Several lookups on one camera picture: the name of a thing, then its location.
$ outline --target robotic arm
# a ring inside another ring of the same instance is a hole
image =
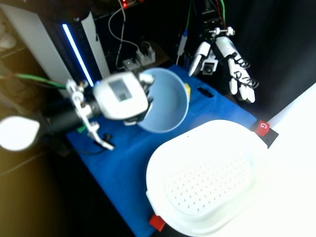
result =
[[[242,58],[232,41],[228,38],[235,34],[231,27],[226,30],[215,28],[209,31],[212,35],[210,42],[202,42],[196,50],[189,69],[189,76],[212,75],[220,64],[227,70],[229,92],[237,95],[239,100],[255,102],[254,89],[259,83],[252,79],[248,72],[249,64]]]
[[[114,146],[98,134],[99,124],[90,121],[102,114],[107,119],[122,120],[125,125],[142,121],[149,112],[153,98],[148,97],[154,77],[132,72],[111,75],[93,88],[94,99],[88,101],[84,85],[68,80],[66,89],[72,105],[58,109],[53,114],[40,113],[35,118],[7,117],[0,121],[0,146],[10,151],[21,151],[30,147],[36,139],[48,133],[58,133],[86,126],[88,136],[103,148],[113,150]]]

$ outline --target green cable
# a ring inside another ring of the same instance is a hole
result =
[[[188,13],[188,20],[187,20],[186,30],[187,30],[188,27],[189,27],[190,14],[191,14],[191,5],[192,5],[192,0],[190,0],[190,6],[189,6],[189,13]]]
[[[64,84],[58,83],[58,82],[54,82],[45,78],[41,78],[38,76],[34,76],[34,75],[30,75],[30,74],[21,74],[21,73],[16,73],[14,74],[17,78],[21,78],[21,79],[28,79],[28,80],[35,80],[35,81],[41,81],[41,82],[45,82],[47,84],[53,85],[55,87],[61,87],[61,88],[66,88]]]
[[[223,10],[223,20],[224,20],[224,23],[226,23],[226,19],[225,19],[225,4],[224,4],[223,0],[220,0],[220,1],[221,1],[221,4],[222,4],[222,10]]]

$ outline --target white basket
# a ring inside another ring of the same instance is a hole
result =
[[[234,122],[214,120],[164,144],[147,167],[156,215],[189,236],[208,236],[264,190],[267,146]]]

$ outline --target blue light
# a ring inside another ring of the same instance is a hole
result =
[[[77,49],[77,46],[76,46],[76,44],[75,44],[75,41],[74,41],[74,39],[73,39],[73,37],[72,37],[72,35],[71,35],[69,29],[68,29],[68,26],[67,26],[66,24],[63,24],[63,28],[64,28],[64,31],[65,31],[65,33],[66,33],[66,35],[67,35],[67,38],[68,38],[69,42],[70,42],[70,45],[71,45],[71,47],[73,48],[73,50],[74,50],[74,52],[75,52],[75,55],[76,55],[76,57],[77,57],[77,59],[78,59],[80,65],[81,65],[81,67],[82,67],[82,70],[83,70],[83,72],[84,72],[84,74],[85,74],[85,77],[87,78],[87,80],[88,80],[90,86],[94,86],[94,85],[93,85],[93,81],[92,81],[92,79],[91,79],[91,77],[90,77],[90,75],[89,75],[89,72],[88,72],[87,68],[85,67],[85,64],[84,64],[84,62],[83,62],[83,60],[82,60],[82,58],[81,58],[81,55],[80,55],[80,53],[79,53],[79,51],[78,51],[78,49]]]

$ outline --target blue bucket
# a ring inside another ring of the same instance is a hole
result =
[[[138,125],[149,132],[169,132],[179,126],[187,115],[189,98],[181,79],[164,68],[151,68],[143,73],[153,75],[154,84],[149,96],[153,105],[145,119]]]

